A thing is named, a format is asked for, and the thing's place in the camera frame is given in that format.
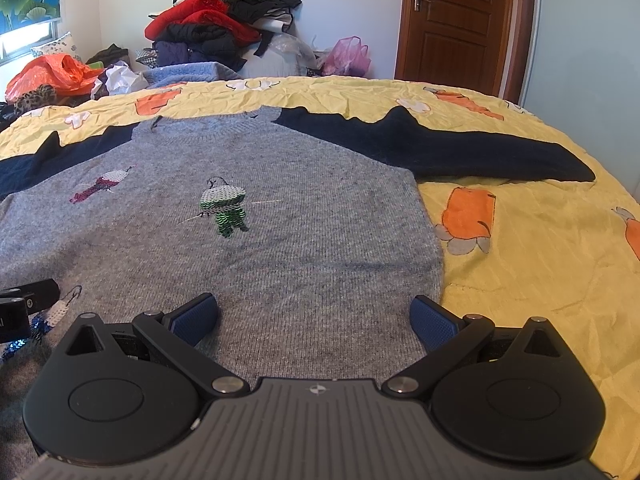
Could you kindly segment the grey navy knit sweater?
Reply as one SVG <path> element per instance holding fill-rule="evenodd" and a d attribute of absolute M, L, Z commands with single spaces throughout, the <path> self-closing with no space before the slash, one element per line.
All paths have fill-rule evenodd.
<path fill-rule="evenodd" d="M 1 189 L 1 290 L 52 278 L 1 353 L 6 479 L 597 479 L 598 390 L 545 318 L 495 330 L 417 398 L 442 243 L 419 180 L 590 182 L 554 143 L 302 108 L 157 117 L 41 152 Z M 196 348 L 248 382 L 201 396 L 132 320 L 210 292 Z"/>

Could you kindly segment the yellow cartoon print bedspread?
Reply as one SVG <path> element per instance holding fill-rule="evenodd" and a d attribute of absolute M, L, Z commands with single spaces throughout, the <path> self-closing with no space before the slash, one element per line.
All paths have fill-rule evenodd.
<path fill-rule="evenodd" d="M 509 133 L 570 146 L 570 138 L 493 96 L 399 80 L 349 77 L 254 78 L 172 84 L 78 107 L 49 106 L 2 132 L 3 157 L 32 154 L 51 132 L 63 143 L 111 126 L 165 115 L 232 114 L 263 105 L 305 107 L 365 122 L 405 107 L 424 127 Z M 424 182 L 431 219 L 469 234 L 490 229 L 487 249 L 446 255 L 442 300 L 477 310 L 502 325 L 546 316 L 603 396 L 606 423 L 594 460 L 621 479 L 639 474 L 639 206 L 592 157 L 591 183 L 502 183 L 462 179 Z"/>

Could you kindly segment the leopard print cloth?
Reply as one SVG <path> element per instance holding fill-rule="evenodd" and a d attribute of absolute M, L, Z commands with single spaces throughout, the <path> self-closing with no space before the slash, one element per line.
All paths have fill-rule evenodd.
<path fill-rule="evenodd" d="M 14 103 L 14 110 L 18 114 L 26 114 L 32 110 L 53 105 L 58 100 L 55 88 L 50 84 L 40 84 L 34 90 L 27 91 L 17 98 Z"/>

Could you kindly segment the orange plastic bag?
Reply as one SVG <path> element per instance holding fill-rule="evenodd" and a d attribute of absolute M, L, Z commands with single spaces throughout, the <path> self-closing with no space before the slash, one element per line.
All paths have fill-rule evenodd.
<path fill-rule="evenodd" d="M 69 54 L 41 55 L 10 80 L 4 96 L 8 102 L 15 102 L 43 84 L 51 86 L 58 96 L 86 96 L 103 72 L 103 68 L 92 68 Z"/>

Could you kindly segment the white crumpled plastic bag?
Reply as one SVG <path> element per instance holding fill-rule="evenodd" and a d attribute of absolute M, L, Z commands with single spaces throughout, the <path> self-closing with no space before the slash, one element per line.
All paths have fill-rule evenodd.
<path fill-rule="evenodd" d="M 141 74 L 135 73 L 124 61 L 119 61 L 96 78 L 90 98 L 98 100 L 104 96 L 122 96 L 148 87 L 148 81 Z"/>

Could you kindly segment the floral patterned pillow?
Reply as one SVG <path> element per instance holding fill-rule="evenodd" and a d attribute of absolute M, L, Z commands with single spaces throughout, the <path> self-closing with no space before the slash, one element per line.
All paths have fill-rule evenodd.
<path fill-rule="evenodd" d="M 39 58 L 43 55 L 66 54 L 74 58 L 76 61 L 82 61 L 71 32 L 66 32 L 66 34 L 60 38 L 47 42 L 42 46 L 31 48 L 30 53 L 34 58 Z"/>

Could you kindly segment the blue knit blanket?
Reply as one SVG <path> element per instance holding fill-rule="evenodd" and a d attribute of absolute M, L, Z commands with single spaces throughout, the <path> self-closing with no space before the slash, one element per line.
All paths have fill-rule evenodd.
<path fill-rule="evenodd" d="M 241 76 L 229 67 L 217 62 L 198 62 L 149 68 L 141 73 L 148 82 L 148 89 L 163 88 L 186 82 L 212 82 L 237 80 Z"/>

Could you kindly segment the dark navy jacket on pile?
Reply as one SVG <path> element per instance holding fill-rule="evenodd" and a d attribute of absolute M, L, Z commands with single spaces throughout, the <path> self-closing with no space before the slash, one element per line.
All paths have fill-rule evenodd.
<path fill-rule="evenodd" d="M 246 63 L 230 30 L 217 25 L 167 25 L 153 48 L 159 66 L 216 62 L 238 72 Z"/>

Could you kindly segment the pink plastic bag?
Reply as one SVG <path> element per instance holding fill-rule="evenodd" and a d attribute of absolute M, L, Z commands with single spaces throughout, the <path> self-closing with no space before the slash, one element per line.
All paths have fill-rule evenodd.
<path fill-rule="evenodd" d="M 358 36 L 337 41 L 322 66 L 323 76 L 364 77 L 371 65 L 369 47 Z"/>

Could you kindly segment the clear plastic bag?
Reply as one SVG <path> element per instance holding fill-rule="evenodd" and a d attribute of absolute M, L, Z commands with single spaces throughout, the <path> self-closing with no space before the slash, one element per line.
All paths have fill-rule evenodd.
<path fill-rule="evenodd" d="M 319 68 L 318 58 L 311 47 L 284 32 L 272 36 L 260 59 L 269 76 L 307 76 Z"/>

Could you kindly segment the brown wooden door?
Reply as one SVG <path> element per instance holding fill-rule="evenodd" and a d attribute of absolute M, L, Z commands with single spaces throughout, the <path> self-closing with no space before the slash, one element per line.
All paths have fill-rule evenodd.
<path fill-rule="evenodd" d="M 525 88 L 538 0 L 402 0 L 395 77 L 512 102 Z"/>

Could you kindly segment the red garment on pile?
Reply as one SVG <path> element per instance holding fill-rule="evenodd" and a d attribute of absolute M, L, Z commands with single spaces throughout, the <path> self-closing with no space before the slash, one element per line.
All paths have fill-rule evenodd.
<path fill-rule="evenodd" d="M 222 0 L 183 0 L 153 18 L 145 27 L 144 36 L 149 40 L 157 40 L 169 25 L 218 26 L 231 32 L 241 47 L 260 39 L 257 29 L 235 21 L 229 15 L 229 6 Z"/>

